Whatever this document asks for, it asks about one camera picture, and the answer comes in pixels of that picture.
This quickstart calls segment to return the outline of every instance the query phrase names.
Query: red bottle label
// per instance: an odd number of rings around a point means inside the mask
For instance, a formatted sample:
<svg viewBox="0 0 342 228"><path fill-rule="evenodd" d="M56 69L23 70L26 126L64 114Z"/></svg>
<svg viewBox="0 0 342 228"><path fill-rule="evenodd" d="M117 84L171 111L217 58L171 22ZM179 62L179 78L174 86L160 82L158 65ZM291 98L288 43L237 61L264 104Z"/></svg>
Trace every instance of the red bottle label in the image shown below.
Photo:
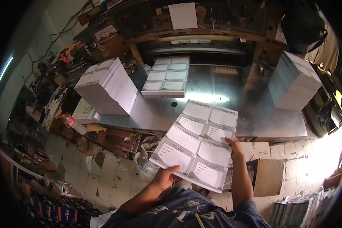
<svg viewBox="0 0 342 228"><path fill-rule="evenodd" d="M71 116L70 121L67 123L67 125L72 127L74 123L75 123L75 119Z"/></svg>

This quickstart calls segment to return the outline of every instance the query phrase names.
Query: hand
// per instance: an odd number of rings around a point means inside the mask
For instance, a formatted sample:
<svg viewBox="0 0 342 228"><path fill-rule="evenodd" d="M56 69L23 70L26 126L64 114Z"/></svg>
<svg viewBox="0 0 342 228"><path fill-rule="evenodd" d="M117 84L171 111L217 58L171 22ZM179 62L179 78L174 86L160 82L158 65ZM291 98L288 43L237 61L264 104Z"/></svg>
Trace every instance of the hand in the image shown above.
<svg viewBox="0 0 342 228"><path fill-rule="evenodd" d="M244 153L241 147L241 143L236 137L234 138L234 140L228 137L225 137L225 141L229 143L232 147L232 155L231 155L232 160L236 158L244 158Z"/></svg>
<svg viewBox="0 0 342 228"><path fill-rule="evenodd" d="M167 169L160 168L155 175L155 178L150 182L149 186L157 191L163 192L168 189L174 181L180 181L182 178L174 175L174 172L180 170L180 166L174 166Z"/></svg>

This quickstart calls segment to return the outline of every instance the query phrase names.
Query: control panel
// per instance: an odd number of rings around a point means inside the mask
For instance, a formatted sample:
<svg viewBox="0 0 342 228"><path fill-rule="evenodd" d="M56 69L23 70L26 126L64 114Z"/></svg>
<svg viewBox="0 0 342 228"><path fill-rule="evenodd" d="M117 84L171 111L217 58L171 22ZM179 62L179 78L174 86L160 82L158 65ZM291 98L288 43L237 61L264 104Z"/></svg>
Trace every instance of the control panel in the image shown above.
<svg viewBox="0 0 342 228"><path fill-rule="evenodd" d="M127 1L111 9L125 39L173 31L168 6L189 1ZM198 29L235 30L265 36L268 5L262 0L195 2Z"/></svg>

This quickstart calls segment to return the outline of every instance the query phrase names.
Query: metal cutting table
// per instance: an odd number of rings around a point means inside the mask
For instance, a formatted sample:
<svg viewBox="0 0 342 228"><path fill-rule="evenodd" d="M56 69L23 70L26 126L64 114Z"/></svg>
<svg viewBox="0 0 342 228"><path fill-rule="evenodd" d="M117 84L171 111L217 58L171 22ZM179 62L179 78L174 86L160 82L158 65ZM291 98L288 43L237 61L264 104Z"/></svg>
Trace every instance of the metal cutting table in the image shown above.
<svg viewBox="0 0 342 228"><path fill-rule="evenodd" d="M236 136L245 142L286 142L307 136L302 112L276 109L269 77L250 67L190 65L185 98L144 98L138 94L130 116L101 115L99 124L139 133L165 133L188 99L236 110Z"/></svg>

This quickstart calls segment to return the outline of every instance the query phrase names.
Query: fluorescent light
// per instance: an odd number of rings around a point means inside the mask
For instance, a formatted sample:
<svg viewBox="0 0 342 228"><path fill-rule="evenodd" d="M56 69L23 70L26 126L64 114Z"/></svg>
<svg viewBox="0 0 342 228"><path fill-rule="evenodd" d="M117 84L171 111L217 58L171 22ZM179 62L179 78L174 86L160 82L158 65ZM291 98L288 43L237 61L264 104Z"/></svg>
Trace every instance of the fluorescent light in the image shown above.
<svg viewBox="0 0 342 228"><path fill-rule="evenodd" d="M1 75L0 75L0 81L1 81L2 76L3 76L4 73L5 73L6 69L8 68L9 63L13 60L13 58L14 58L14 56L12 56L12 57L9 59L8 63L5 65L5 68L4 68L4 70L2 71L2 73L1 73Z"/></svg>

